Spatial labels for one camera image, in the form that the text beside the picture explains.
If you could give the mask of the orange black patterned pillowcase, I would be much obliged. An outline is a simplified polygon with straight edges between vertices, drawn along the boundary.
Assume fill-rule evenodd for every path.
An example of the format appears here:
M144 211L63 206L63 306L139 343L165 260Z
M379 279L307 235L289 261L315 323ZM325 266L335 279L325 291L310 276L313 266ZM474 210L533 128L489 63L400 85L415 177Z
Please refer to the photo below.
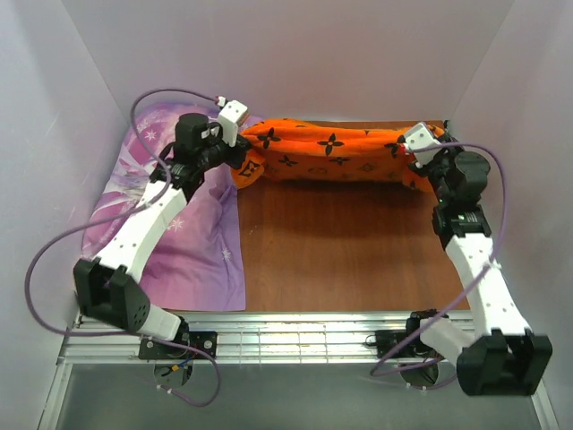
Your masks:
M428 179L415 174L399 138L407 126L347 128L267 119L241 132L251 148L231 175L239 188L261 177L272 180L399 183L430 193Z

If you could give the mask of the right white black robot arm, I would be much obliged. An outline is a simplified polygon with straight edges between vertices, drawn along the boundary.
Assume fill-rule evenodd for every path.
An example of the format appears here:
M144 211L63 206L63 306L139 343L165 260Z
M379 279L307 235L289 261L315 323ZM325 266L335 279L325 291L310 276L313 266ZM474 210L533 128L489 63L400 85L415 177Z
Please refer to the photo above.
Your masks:
M461 299L473 315L474 335L457 328L448 310L412 314L407 345L435 351L454 367L468 396L531 396L552 356L548 336L536 334L509 293L497 262L500 242L492 239L480 205L490 163L455 143L416 149L411 169L428 178L437 198L432 226L462 283Z

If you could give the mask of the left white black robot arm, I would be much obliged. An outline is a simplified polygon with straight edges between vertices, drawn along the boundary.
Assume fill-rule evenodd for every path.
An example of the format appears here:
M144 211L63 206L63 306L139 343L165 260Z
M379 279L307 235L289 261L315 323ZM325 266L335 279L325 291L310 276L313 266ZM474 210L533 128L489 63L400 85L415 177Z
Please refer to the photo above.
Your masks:
M141 289L143 270L160 238L190 203L208 170L222 164L238 168L250 147L239 129L246 106L232 101L215 121L199 113L184 114L175 139L158 154L136 212L92 259L73 268L83 315L134 335L172 341L182 333L180 317L153 305Z

